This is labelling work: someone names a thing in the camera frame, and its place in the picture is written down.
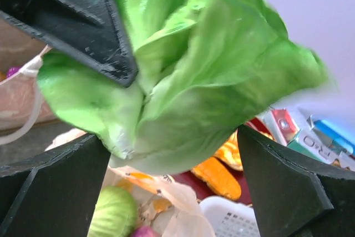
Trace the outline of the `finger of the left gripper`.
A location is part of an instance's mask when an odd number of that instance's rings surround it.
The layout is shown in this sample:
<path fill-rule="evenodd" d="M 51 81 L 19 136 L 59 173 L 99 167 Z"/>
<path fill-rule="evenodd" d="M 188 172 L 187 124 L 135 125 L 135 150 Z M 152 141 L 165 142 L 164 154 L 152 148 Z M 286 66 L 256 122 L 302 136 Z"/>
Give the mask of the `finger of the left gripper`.
<path fill-rule="evenodd" d="M 1 17 L 123 87 L 137 76 L 114 0 L 1 0 Z"/>

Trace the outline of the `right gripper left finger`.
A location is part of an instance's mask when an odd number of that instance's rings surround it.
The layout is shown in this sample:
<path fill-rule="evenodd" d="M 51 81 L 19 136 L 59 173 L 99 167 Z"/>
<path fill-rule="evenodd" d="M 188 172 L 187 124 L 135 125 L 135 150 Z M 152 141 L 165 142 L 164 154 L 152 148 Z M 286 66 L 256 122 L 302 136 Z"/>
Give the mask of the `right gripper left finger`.
<path fill-rule="evenodd" d="M 86 236 L 110 153 L 95 135 L 1 167 L 1 236 Z"/>

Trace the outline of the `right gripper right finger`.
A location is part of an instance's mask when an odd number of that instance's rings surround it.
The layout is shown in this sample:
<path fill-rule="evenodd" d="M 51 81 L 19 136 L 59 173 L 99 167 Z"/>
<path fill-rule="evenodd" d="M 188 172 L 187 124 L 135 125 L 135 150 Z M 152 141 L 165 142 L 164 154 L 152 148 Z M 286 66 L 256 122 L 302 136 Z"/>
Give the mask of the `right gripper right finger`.
<path fill-rule="evenodd" d="M 354 236 L 354 172 L 241 125 L 237 139 L 261 236 Z"/>

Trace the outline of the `green napa cabbage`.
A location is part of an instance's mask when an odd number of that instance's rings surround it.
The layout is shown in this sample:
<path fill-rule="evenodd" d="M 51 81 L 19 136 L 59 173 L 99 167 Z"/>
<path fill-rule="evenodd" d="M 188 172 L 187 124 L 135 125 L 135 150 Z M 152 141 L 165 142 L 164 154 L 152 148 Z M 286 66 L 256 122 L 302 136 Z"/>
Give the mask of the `green napa cabbage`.
<path fill-rule="evenodd" d="M 61 120 L 96 134 L 113 168 L 177 174 L 271 104 L 327 78 L 264 0 L 115 0 L 139 73 L 129 88 L 59 51 L 37 83 Z"/>

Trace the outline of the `purple onion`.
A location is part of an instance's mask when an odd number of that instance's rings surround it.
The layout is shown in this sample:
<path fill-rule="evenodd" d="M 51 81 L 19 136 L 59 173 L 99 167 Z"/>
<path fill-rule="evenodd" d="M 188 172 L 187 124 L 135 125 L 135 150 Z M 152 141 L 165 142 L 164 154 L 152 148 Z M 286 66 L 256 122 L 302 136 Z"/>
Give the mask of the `purple onion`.
<path fill-rule="evenodd" d="M 160 234 L 149 226 L 142 226 L 137 228 L 130 237 L 160 237 Z"/>

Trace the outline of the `brown paper grocery bag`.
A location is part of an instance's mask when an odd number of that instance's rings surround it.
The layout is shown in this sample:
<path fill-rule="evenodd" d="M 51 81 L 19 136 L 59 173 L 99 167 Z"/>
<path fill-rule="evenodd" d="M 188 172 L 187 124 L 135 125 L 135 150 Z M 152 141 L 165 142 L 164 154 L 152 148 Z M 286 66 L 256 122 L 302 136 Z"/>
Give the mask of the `brown paper grocery bag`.
<path fill-rule="evenodd" d="M 1 144 L 32 126 L 54 121 L 36 84 L 42 54 L 50 48 L 1 20 Z"/>

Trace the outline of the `green round cabbage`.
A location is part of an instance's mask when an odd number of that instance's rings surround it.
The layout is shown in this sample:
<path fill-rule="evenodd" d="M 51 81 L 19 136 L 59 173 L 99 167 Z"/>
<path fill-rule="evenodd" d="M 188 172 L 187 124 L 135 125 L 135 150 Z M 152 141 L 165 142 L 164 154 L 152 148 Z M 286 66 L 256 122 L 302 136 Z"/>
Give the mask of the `green round cabbage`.
<path fill-rule="evenodd" d="M 88 236 L 130 236 L 137 219 L 138 206 L 133 196 L 125 189 L 107 186 L 98 196 Z"/>

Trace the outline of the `orange plastic grocery bag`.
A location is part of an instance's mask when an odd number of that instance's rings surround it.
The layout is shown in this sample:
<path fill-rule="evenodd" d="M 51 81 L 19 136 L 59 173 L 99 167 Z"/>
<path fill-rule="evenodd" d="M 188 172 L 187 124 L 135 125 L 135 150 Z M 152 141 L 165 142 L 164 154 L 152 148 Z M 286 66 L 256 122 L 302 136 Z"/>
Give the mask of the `orange plastic grocery bag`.
<path fill-rule="evenodd" d="M 149 226 L 160 236 L 215 236 L 195 191 L 169 175 L 151 176 L 131 167 L 108 167 L 101 190 L 107 186 L 125 189 L 135 199 L 138 219 L 134 231 Z"/>

